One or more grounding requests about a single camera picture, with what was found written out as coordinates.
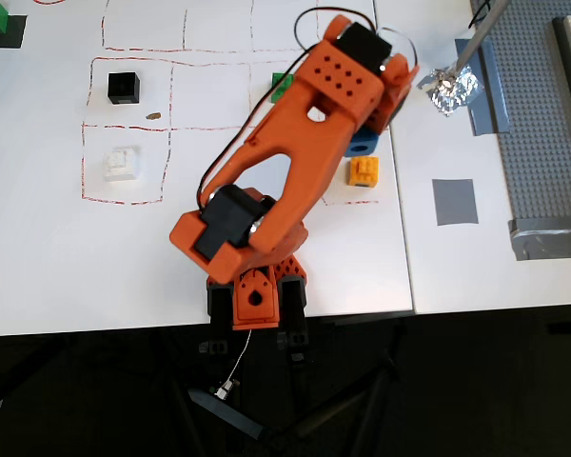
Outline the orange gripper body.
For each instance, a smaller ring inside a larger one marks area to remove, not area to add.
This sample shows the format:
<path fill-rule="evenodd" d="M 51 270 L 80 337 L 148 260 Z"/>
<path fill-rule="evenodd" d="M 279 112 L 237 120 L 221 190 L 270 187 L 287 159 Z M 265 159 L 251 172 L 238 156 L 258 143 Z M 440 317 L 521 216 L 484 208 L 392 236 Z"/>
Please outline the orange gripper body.
<path fill-rule="evenodd" d="M 409 67 L 407 59 L 401 53 L 396 53 L 389 59 L 380 76 L 384 84 L 383 94 L 377 107 L 364 122 L 365 128 L 381 134 L 389 126 L 404 104 L 418 71 L 419 66 Z"/>

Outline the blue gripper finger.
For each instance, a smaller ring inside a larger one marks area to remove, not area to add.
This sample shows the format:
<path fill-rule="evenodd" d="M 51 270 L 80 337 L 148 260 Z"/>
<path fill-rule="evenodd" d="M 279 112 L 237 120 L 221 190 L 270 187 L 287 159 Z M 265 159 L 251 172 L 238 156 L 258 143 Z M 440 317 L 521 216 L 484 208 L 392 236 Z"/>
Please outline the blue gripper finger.
<path fill-rule="evenodd" d="M 378 144 L 378 140 L 379 136 L 373 131 L 359 131 L 352 137 L 345 151 L 345 156 L 352 158 L 371 155 Z"/>

